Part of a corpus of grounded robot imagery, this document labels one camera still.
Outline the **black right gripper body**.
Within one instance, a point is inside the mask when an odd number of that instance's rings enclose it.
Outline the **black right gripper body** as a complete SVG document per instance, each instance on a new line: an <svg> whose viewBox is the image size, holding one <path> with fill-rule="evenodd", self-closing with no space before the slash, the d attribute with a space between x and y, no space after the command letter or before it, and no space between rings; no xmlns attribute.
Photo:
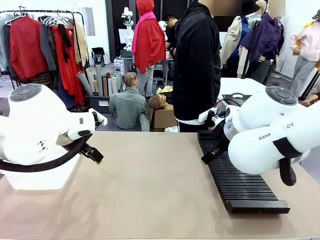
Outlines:
<svg viewBox="0 0 320 240"><path fill-rule="evenodd" d="M213 130L218 124L220 124L226 117L224 110L219 113L215 113L213 110L209 110L206 117L206 127L209 130Z"/></svg>

